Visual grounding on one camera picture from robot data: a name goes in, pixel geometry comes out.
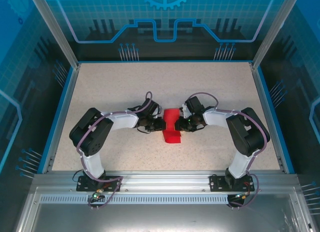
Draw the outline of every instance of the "acrylic wall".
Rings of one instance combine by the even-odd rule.
[[[302,185],[316,181],[318,186],[320,184],[319,5],[320,0],[297,0],[261,63],[294,170]],[[319,205],[320,200],[318,198],[309,202]]]
[[[252,60],[284,0],[47,0],[80,61]]]
[[[70,65],[32,0],[0,8],[0,230],[13,231]]]

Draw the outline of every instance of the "red block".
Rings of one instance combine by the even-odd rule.
[[[164,140],[167,143],[176,144],[181,143],[180,131],[175,130],[175,123],[179,119],[179,109],[164,110],[163,119],[166,123],[166,129],[163,132]]]

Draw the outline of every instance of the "black mounting bracket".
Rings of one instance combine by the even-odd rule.
[[[230,188],[226,182],[225,176],[212,175],[209,176],[209,185],[211,192],[247,192],[248,187],[245,185],[245,182],[249,183],[250,192],[255,191],[254,182],[251,176],[245,175],[237,179],[236,184]]]
[[[117,178],[118,176],[106,176],[102,180],[110,180]],[[119,181],[114,181],[110,183],[99,183],[92,179],[90,179],[88,176],[79,176],[78,182],[76,185],[76,191],[79,192],[95,192],[98,189],[101,189],[103,187],[104,192],[113,192],[115,191],[115,188],[117,186],[117,183]]]

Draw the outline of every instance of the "blue border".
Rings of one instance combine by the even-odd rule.
[[[14,100],[13,98],[9,97],[2,90],[0,90],[0,95],[3,96],[8,102],[10,102],[16,108],[16,111],[17,111],[17,114],[18,114],[18,118],[19,118],[19,120],[18,120],[18,122],[17,122],[17,124],[15,126],[15,129],[14,129],[14,131],[12,133],[12,136],[10,138],[10,141],[9,141],[7,147],[6,147],[4,155],[3,155],[2,159],[1,159],[1,162],[0,162],[0,174],[1,174],[2,169],[4,168],[4,165],[5,165],[5,162],[6,162],[7,158],[8,158],[9,152],[11,150],[11,147],[12,147],[12,145],[13,145],[13,143],[15,141],[15,138],[17,136],[18,130],[20,128],[20,125],[22,123],[22,113],[21,113],[20,105],[19,105],[18,102],[16,102],[16,100]]]
[[[216,60],[171,60],[171,61],[79,61],[79,63],[134,63],[134,62],[252,62],[252,60],[216,61]]]
[[[51,126],[51,129],[50,129],[49,135],[48,135],[48,139],[47,139],[46,144],[45,144],[43,155],[42,155],[42,158],[41,158],[41,161],[40,161],[40,164],[39,164],[39,167],[38,167],[38,171],[37,171],[38,174],[41,174],[42,170],[45,167],[47,156],[48,156],[48,153],[49,153],[49,148],[50,148],[50,145],[51,145],[51,142],[52,142],[52,139],[53,139],[56,127],[57,127],[58,118],[60,116],[62,105],[63,105],[63,103],[65,101],[65,95],[67,94],[67,89],[69,87],[70,80],[71,80],[71,77],[72,77],[73,73],[74,73],[74,69],[71,67],[70,70],[69,70],[68,76],[66,78],[65,84],[64,84],[64,88],[63,88],[63,91],[62,91],[62,94],[61,94],[61,97],[60,97],[60,101],[59,101],[58,107],[57,107],[55,115],[54,115],[52,126]]]
[[[269,94],[269,91],[268,91],[268,88],[267,88],[267,84],[266,84],[266,81],[265,81],[265,78],[264,78],[264,75],[262,73],[262,70],[260,68],[260,66],[258,67],[258,73],[259,73],[259,77],[261,79],[261,82],[262,82],[262,87],[263,87],[263,90],[266,94],[266,99],[267,99],[267,102],[269,104],[269,108],[270,108],[270,111],[271,111],[271,116],[272,116],[272,119],[274,121],[274,124],[275,124],[275,129],[278,133],[278,138],[280,140],[280,144],[281,144],[281,147],[282,147],[282,150],[283,150],[283,155],[284,155],[284,159],[285,159],[285,163],[288,167],[288,172],[290,174],[294,174],[295,173],[295,170],[294,170],[294,167],[292,165],[292,162],[291,162],[291,159],[290,159],[290,155],[289,155],[289,152],[288,152],[288,149],[287,149],[287,146],[286,146],[286,143],[285,143],[285,139],[284,139],[284,136],[282,134],[282,131],[281,131],[281,128],[280,128],[280,124],[279,124],[279,121],[278,121],[278,118],[277,118],[277,115],[276,115],[276,111],[275,111],[275,108],[272,104],[272,100],[271,100],[271,97],[270,97],[270,94]]]

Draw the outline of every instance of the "beige tabletop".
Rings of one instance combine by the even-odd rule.
[[[208,92],[219,99],[219,109],[251,107],[267,126],[247,62],[82,64],[52,169],[82,168],[69,132],[89,108],[111,112],[141,105],[149,90],[164,109],[181,107],[195,92]],[[215,105],[208,96],[198,98],[205,107]],[[116,130],[100,150],[104,168],[119,171],[224,170],[235,152],[229,130],[218,126],[182,132],[181,144],[165,143],[162,132]],[[252,169],[279,169],[272,141]]]

